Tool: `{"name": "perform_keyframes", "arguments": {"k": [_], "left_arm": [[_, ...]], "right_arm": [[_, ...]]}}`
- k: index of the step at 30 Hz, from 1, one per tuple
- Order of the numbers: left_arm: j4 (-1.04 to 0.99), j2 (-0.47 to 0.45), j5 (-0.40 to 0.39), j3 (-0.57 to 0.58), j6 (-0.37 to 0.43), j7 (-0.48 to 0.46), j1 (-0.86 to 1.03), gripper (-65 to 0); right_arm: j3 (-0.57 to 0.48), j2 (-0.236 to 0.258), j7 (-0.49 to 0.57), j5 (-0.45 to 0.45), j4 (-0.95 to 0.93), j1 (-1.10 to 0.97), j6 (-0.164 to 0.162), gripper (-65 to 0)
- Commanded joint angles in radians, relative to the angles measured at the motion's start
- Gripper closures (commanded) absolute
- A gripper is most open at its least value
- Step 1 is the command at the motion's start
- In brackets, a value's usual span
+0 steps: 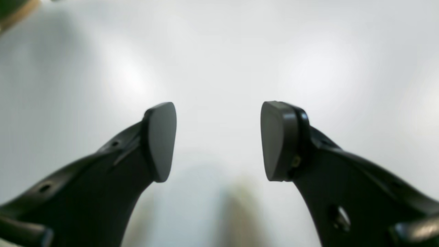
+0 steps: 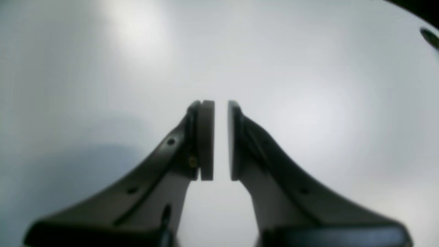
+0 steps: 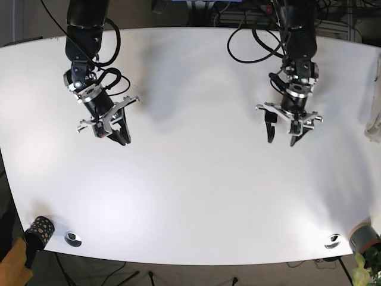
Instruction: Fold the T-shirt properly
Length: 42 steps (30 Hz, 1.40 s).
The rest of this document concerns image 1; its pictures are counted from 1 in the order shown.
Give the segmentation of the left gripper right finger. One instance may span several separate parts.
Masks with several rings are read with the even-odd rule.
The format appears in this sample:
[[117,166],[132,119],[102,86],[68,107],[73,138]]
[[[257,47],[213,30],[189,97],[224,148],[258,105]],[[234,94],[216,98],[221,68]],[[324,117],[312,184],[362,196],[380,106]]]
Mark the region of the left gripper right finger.
[[260,126],[265,175],[296,186],[323,247],[438,246],[438,201],[343,150],[303,109],[264,102]]

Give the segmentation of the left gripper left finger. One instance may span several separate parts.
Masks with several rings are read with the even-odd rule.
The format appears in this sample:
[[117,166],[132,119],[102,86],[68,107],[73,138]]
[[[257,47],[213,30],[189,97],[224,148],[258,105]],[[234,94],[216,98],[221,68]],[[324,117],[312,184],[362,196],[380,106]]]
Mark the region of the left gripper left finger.
[[177,131],[173,103],[97,152],[1,205],[1,241],[18,247],[119,247],[141,194],[169,178]]

